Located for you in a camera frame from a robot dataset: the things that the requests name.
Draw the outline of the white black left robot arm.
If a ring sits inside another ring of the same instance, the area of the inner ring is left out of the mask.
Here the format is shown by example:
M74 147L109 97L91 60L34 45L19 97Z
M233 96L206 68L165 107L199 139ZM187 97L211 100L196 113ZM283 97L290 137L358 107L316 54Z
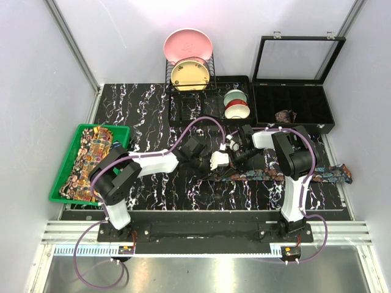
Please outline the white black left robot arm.
M212 154L204 153L205 147L195 137L172 151L164 149L149 153L128 152L121 143L113 144L88 175L92 193L100 196L111 235L120 242L131 237L131 216L126 201L137 179L186 168L200 176L207 175L212 168Z

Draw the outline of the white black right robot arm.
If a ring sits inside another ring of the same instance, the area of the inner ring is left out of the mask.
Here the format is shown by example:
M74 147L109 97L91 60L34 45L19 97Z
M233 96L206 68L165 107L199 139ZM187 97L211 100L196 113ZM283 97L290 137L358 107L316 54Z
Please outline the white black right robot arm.
M285 242L291 242L305 230L307 214L305 201L315 171L318 152L304 126L293 128L262 129L255 132L245 125L236 132L239 137L227 136L233 151L232 164L243 165L261 150L275 151L277 163L285 178L285 197L279 211L277 234Z

